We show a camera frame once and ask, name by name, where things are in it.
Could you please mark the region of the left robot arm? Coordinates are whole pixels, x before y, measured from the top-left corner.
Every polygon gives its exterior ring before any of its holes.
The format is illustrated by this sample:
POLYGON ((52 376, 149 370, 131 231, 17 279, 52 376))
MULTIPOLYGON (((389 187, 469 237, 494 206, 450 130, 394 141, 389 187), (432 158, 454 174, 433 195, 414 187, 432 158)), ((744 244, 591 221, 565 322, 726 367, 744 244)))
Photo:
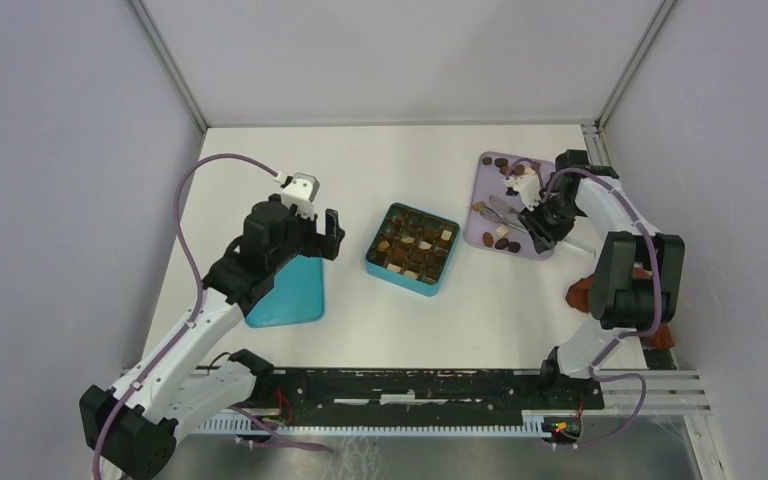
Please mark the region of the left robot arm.
POLYGON ((274 288, 275 277, 298 256, 335 259, 345 231, 334 209, 325 230, 306 216, 305 202, 273 194, 253 206, 243 232, 231 241, 205 277, 196 298, 155 348, 110 387, 90 386, 79 400, 85 440, 93 451, 91 473, 102 464, 124 478, 152 479, 177 445, 207 420, 244 401, 266 405, 274 381, 265 363, 232 359, 213 375, 190 376, 209 351, 274 288))

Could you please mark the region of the metal tongs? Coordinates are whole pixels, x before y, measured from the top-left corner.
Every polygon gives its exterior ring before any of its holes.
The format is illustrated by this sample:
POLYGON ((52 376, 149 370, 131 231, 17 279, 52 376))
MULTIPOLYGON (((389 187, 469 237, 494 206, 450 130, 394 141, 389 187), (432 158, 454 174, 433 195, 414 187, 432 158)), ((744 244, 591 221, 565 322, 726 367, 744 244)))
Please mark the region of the metal tongs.
MULTIPOLYGON (((529 231, 525 228, 522 222, 517 218, 519 211, 513 206, 506 203, 500 197, 490 195, 489 204, 484 201, 479 201, 473 205, 473 210, 476 211, 481 217, 490 220, 494 223, 504 225, 510 229, 522 232, 525 235, 529 234, 529 231)), ((581 241, 567 237, 562 240, 562 243, 577 248, 591 256, 596 256, 597 249, 591 247, 581 241)))

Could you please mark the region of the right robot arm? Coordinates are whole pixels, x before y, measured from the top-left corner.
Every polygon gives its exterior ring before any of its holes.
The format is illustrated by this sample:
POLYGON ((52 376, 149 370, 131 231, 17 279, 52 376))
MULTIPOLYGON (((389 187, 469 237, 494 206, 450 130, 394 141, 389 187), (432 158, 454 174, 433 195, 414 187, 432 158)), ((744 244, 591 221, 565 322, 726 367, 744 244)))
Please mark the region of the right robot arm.
POLYGON ((551 408, 578 393, 577 383, 600 381, 603 362, 627 338, 654 335, 677 308, 685 242, 661 232, 626 197, 609 166, 590 163, 584 150, 567 150, 555 170, 517 215, 535 250, 545 253, 587 218, 602 246, 587 293, 590 318, 542 362, 537 392, 551 408))

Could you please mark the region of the teal chocolate tin box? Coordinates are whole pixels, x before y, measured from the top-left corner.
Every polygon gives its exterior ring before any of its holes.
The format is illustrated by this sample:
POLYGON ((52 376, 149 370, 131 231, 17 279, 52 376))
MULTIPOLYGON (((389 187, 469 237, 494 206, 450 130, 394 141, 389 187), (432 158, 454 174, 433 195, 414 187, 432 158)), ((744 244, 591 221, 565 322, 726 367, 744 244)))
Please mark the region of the teal chocolate tin box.
POLYGON ((433 297, 455 257, 461 226, 450 219, 392 203, 364 255, 371 276, 433 297))

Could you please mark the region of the teal tin lid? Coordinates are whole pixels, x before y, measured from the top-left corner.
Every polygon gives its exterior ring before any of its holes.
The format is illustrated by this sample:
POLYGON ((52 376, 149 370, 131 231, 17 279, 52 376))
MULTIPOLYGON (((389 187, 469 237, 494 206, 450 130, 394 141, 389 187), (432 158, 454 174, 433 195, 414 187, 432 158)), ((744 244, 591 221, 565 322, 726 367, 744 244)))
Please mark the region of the teal tin lid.
POLYGON ((280 327, 315 322, 324 314, 323 260, 297 256, 276 274, 274 288, 244 322, 251 328, 280 327))

